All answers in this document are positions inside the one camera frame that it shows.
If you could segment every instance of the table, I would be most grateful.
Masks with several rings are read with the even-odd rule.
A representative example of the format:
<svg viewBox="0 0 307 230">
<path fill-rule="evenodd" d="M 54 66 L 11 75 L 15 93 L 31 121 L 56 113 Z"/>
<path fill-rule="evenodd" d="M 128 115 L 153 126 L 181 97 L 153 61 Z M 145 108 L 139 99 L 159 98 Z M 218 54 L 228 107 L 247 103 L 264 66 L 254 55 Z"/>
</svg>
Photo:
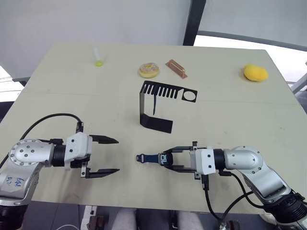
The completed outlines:
<svg viewBox="0 0 307 230">
<path fill-rule="evenodd" d="M 223 149 L 254 146 L 295 191 L 307 195 L 307 116 L 266 51 L 124 44 L 99 44 L 98 49 L 105 62 L 102 67 L 94 66 L 90 43 L 52 46 L 0 124 L 1 157 L 36 120 L 52 113 L 73 113 L 84 122 L 87 134 L 119 141 L 93 145 L 92 171 L 120 171 L 105 178 L 81 179 L 80 169 L 43 168 L 33 200 L 208 211 L 201 183 L 193 174 L 135 160 L 137 154 L 157 154 L 195 140 L 199 146 Z M 186 79 L 165 65 L 170 59 L 186 69 Z M 157 99 L 156 115 L 174 121 L 172 134 L 139 124 L 139 91 L 144 79 L 137 70 L 151 61 L 161 70 L 153 81 L 198 91 L 196 103 Z M 264 67 L 270 77 L 263 82 L 248 81 L 242 75 L 246 64 Z M 153 98 L 146 100 L 149 114 Z M 75 125 L 71 118 L 51 118 L 28 137 L 66 138 L 74 133 Z M 187 153 L 175 157 L 175 163 L 188 162 Z M 223 212 L 242 194 L 234 178 L 216 173 L 210 175 L 210 183 L 216 212 Z M 232 212 L 259 210 L 243 200 Z"/>
</svg>

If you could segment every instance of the small yellow object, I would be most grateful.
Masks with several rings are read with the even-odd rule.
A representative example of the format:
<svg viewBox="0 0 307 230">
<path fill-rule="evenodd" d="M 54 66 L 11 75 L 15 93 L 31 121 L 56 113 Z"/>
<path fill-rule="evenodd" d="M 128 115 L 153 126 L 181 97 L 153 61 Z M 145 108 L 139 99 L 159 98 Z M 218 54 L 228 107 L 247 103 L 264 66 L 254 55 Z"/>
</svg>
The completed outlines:
<svg viewBox="0 0 307 230">
<path fill-rule="evenodd" d="M 97 67 L 101 67 L 101 66 L 103 66 L 103 61 L 96 61 L 95 62 L 95 66 L 97 66 Z"/>
<path fill-rule="evenodd" d="M 245 77 L 251 81 L 264 81 L 269 77 L 265 68 L 251 64 L 244 66 L 243 72 Z"/>
<path fill-rule="evenodd" d="M 150 62 L 140 66 L 139 74 L 143 78 L 153 78 L 159 73 L 157 64 Z"/>
</svg>

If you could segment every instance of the yellow sponge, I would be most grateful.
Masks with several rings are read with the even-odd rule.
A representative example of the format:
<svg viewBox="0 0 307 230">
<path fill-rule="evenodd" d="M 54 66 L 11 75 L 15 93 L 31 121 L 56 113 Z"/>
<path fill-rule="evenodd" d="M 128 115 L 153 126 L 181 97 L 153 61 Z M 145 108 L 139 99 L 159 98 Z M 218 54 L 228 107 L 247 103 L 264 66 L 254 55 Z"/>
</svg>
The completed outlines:
<svg viewBox="0 0 307 230">
<path fill-rule="evenodd" d="M 243 72 L 245 77 L 251 81 L 264 81 L 269 77 L 265 68 L 251 64 L 246 65 Z"/>
</svg>

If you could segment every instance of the donut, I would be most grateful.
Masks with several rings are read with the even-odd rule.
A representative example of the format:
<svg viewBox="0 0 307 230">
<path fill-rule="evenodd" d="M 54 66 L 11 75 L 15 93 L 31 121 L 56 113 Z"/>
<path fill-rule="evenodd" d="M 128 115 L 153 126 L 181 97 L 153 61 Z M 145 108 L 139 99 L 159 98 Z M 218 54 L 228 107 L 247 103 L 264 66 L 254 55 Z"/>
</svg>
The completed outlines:
<svg viewBox="0 0 307 230">
<path fill-rule="evenodd" d="M 159 67 L 153 62 L 145 63 L 140 66 L 139 74 L 143 78 L 153 78 L 159 73 Z"/>
</svg>

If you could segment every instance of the white wall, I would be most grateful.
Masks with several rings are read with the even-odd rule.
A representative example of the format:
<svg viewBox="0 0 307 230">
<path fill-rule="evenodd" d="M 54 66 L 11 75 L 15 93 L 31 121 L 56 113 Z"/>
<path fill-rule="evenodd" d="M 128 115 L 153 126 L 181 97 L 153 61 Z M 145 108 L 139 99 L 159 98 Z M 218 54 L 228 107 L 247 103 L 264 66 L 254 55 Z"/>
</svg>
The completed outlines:
<svg viewBox="0 0 307 230">
<path fill-rule="evenodd" d="M 0 0 L 0 66 L 30 77 L 56 41 L 181 45 L 189 0 Z"/>
<path fill-rule="evenodd" d="M 207 0 L 199 31 L 307 47 L 307 0 Z"/>
</svg>

